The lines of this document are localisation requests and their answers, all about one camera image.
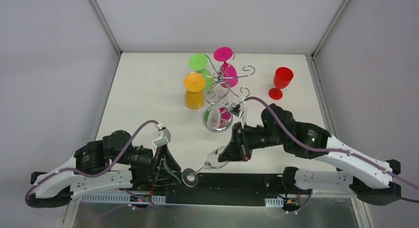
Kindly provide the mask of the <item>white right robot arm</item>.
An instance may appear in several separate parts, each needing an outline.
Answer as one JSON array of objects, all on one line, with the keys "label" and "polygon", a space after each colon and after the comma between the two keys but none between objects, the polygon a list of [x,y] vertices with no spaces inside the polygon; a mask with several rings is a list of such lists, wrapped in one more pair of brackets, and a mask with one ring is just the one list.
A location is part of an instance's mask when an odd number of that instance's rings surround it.
[{"label": "white right robot arm", "polygon": [[359,200],[384,206],[402,198],[401,186],[393,176],[401,171],[397,160],[381,161],[362,154],[341,142],[327,130],[298,122],[291,112],[270,104],[261,113],[262,125],[235,123],[218,162],[249,161],[255,149],[281,145],[285,152],[335,167],[335,171],[310,171],[285,167],[280,180],[286,193],[297,190],[332,190],[355,195]]}]

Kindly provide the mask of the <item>pink wine glass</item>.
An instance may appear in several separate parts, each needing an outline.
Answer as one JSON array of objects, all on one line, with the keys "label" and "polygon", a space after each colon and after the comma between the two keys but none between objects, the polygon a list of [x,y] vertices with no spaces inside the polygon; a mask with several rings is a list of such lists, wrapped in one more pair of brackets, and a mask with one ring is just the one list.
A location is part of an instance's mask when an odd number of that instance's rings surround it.
[{"label": "pink wine glass", "polygon": [[234,52],[231,48],[223,46],[215,50],[213,57],[216,61],[222,62],[220,70],[222,72],[223,83],[221,86],[223,88],[233,88],[238,83],[238,74],[235,67],[231,64],[231,61],[234,58]]}]

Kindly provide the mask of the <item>chrome wine glass rack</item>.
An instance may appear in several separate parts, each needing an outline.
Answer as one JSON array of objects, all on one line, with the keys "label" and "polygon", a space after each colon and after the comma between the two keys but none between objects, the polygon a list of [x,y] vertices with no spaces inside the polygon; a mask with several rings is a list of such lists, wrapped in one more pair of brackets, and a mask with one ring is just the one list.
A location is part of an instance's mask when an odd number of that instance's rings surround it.
[{"label": "chrome wine glass rack", "polygon": [[[242,100],[245,97],[248,97],[250,95],[250,90],[246,87],[241,87],[240,88],[240,93],[235,93],[233,91],[233,88],[230,88],[229,86],[227,86],[227,88],[223,88],[221,86],[221,84],[223,83],[222,72],[220,70],[221,66],[219,68],[216,68],[214,66],[211,58],[207,54],[205,54],[205,55],[208,57],[208,59],[209,59],[208,64],[211,65],[211,67],[214,70],[214,73],[211,73],[212,77],[213,77],[213,83],[209,86],[208,91],[204,93],[204,100],[208,103],[208,100],[210,99],[210,97],[207,94],[208,93],[214,93],[214,94],[220,96],[220,98],[223,98],[228,102],[227,112],[222,114],[222,118],[226,119],[228,121],[226,130],[225,130],[225,131],[227,131],[233,124],[233,116],[228,111],[229,106],[231,105],[231,103],[228,101],[227,96],[232,94],[235,97]],[[238,79],[244,78],[244,77],[249,77],[256,72],[255,68],[253,66],[250,66],[250,65],[246,65],[246,66],[242,67],[242,71],[243,71],[244,74],[243,75],[238,75],[237,76]],[[207,114],[205,114],[206,110],[204,111],[203,118],[202,118],[204,126],[205,126],[205,121],[207,120],[207,116],[208,116]]]}]

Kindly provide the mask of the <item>orange wine glass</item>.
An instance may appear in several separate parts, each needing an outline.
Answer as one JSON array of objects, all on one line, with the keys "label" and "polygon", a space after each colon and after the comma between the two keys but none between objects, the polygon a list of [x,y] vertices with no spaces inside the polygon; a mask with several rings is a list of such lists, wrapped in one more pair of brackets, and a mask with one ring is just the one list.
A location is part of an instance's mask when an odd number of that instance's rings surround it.
[{"label": "orange wine glass", "polygon": [[204,105],[203,88],[206,82],[204,76],[199,73],[191,72],[184,78],[186,88],[184,103],[191,110],[198,110]]}]

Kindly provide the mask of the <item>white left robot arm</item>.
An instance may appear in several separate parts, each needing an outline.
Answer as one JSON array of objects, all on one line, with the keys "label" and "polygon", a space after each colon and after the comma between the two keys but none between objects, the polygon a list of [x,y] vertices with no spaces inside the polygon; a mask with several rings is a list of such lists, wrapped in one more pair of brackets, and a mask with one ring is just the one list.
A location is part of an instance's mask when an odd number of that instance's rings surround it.
[{"label": "white left robot arm", "polygon": [[119,130],[87,143],[53,171],[32,172],[25,203],[56,208],[104,190],[165,188],[181,183],[180,172],[167,142],[152,149],[134,146],[131,135]]}]

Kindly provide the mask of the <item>red wine glass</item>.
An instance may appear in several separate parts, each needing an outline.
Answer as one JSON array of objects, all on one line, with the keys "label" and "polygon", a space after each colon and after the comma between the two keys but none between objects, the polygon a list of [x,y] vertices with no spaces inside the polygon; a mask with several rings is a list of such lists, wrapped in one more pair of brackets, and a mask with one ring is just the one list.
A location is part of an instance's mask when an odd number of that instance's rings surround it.
[{"label": "red wine glass", "polygon": [[274,88],[271,88],[268,95],[273,100],[279,100],[283,97],[282,89],[286,88],[294,77],[293,71],[287,67],[279,67],[275,71],[273,84]]}]

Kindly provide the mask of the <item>green wine glass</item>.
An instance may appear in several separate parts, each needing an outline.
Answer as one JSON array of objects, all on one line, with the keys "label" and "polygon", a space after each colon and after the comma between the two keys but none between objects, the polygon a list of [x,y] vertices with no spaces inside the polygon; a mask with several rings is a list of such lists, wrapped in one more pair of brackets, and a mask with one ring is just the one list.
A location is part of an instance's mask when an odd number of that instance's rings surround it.
[{"label": "green wine glass", "polygon": [[193,70],[192,72],[199,73],[204,76],[206,85],[203,88],[203,92],[207,92],[209,86],[213,83],[212,74],[208,69],[206,69],[208,61],[208,57],[201,53],[193,54],[188,60],[188,65]]}]

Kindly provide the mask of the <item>clear wine glass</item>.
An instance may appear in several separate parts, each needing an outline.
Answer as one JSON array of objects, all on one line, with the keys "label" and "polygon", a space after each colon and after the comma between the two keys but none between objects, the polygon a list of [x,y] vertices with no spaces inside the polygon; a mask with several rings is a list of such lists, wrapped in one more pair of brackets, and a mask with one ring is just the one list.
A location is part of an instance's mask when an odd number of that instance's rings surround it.
[{"label": "clear wine glass", "polygon": [[225,146],[222,146],[209,153],[204,161],[203,166],[198,170],[195,171],[191,168],[186,168],[185,170],[183,170],[181,174],[183,183],[188,187],[195,187],[199,182],[199,172],[203,170],[215,171],[226,166],[229,163],[228,161],[219,162],[218,160],[225,148]]},{"label": "clear wine glass", "polygon": [[228,102],[214,93],[208,93],[207,95],[209,96],[208,103],[210,106],[205,112],[208,115],[205,126],[211,132],[225,131],[228,121],[222,118],[222,114],[227,112]]}]

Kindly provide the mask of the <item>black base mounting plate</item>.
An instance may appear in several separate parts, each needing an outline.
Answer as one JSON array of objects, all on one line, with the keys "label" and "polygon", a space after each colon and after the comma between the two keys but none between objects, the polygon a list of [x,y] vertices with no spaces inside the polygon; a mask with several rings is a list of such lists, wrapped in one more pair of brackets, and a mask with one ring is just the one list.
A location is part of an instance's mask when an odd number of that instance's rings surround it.
[{"label": "black base mounting plate", "polygon": [[290,183],[282,183],[280,174],[199,173],[198,177],[195,187],[188,187],[183,182],[167,187],[150,187],[147,182],[136,182],[131,190],[164,196],[167,204],[256,207],[264,206],[267,198],[278,195],[310,193]]}]

